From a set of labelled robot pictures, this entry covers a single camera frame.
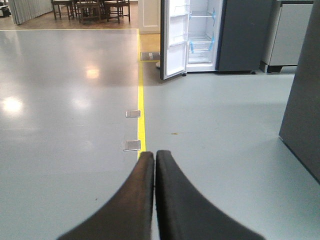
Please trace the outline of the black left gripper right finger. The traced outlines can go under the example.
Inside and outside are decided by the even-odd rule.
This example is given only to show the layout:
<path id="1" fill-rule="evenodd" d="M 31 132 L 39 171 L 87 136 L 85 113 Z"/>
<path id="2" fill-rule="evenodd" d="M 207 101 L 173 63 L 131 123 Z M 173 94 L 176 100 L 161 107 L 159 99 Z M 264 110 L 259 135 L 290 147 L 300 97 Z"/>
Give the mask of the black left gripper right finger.
<path id="1" fill-rule="evenodd" d="M 169 150 L 156 153 L 155 198 L 162 240 L 262 240 L 208 201 Z"/>

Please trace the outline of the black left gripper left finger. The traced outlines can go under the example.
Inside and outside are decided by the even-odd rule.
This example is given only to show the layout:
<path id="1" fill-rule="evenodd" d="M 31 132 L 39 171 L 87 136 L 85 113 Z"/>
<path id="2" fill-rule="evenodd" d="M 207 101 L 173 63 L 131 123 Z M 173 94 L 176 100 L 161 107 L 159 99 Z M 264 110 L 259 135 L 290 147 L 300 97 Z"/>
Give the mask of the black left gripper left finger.
<path id="1" fill-rule="evenodd" d="M 142 152 L 132 172 L 112 198 L 60 240 L 150 240 L 155 160 Z"/>

